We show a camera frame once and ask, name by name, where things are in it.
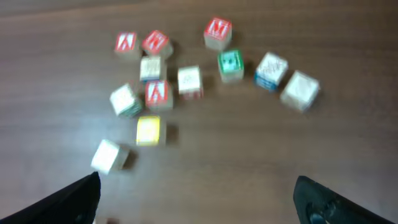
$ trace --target wooden block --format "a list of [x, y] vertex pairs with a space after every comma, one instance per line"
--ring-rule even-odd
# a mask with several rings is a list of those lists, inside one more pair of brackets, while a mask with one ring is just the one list
[[224, 83], [238, 82], [243, 79], [244, 64], [239, 50], [222, 52], [218, 55], [218, 68]]
[[269, 91], [276, 91], [287, 69], [286, 60], [268, 52], [257, 67], [254, 81]]
[[222, 51], [231, 42], [232, 23], [220, 18], [213, 18], [205, 29], [206, 47]]
[[157, 146], [165, 144], [166, 125], [159, 116], [140, 117], [137, 124], [136, 144], [138, 146]]
[[123, 59], [138, 60], [142, 56], [142, 50], [139, 46], [140, 42], [135, 32], [122, 32], [116, 39], [114, 51]]
[[149, 56], [141, 59], [140, 81], [167, 79], [167, 66], [160, 56]]
[[182, 98], [184, 100], [195, 100], [195, 99], [203, 98], [203, 90], [190, 92], [190, 93], [184, 93], [182, 95]]
[[135, 116], [142, 110], [140, 99], [134, 94], [129, 84], [115, 90], [109, 98], [116, 116]]
[[184, 67], [178, 70], [178, 93], [185, 100], [203, 97], [199, 66]]
[[122, 169], [128, 155], [129, 152], [121, 149], [117, 144], [104, 139], [98, 146], [91, 166], [104, 174], [109, 174], [111, 170]]
[[147, 82], [145, 96], [146, 105], [152, 111], [173, 108], [173, 89], [166, 80]]
[[280, 100], [287, 106], [305, 111], [312, 104], [319, 89], [318, 80], [300, 71], [295, 71], [282, 92]]
[[143, 41], [142, 48], [148, 55], [158, 55], [163, 60], [173, 54], [173, 46], [170, 39], [159, 30], [152, 31]]

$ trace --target wooden table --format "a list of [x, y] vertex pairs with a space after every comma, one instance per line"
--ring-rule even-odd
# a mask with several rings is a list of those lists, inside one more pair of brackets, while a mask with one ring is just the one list
[[[93, 171], [104, 138], [137, 154], [101, 176], [100, 217], [123, 223], [298, 223], [292, 194], [307, 175], [398, 222], [398, 2], [394, 0], [5, 0], [0, 2], [0, 217]], [[233, 22], [246, 77], [223, 85], [203, 30]], [[205, 98], [160, 115], [174, 140], [134, 146], [136, 120], [110, 93], [136, 82], [139, 62], [113, 52], [122, 30], [159, 29], [168, 61], [199, 65]], [[318, 79], [308, 113], [254, 86], [268, 51]]]

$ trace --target yellow block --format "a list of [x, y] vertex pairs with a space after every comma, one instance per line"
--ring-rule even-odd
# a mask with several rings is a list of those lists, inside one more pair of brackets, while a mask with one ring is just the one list
[[138, 119], [137, 145], [156, 146], [160, 136], [160, 117], [143, 116]]

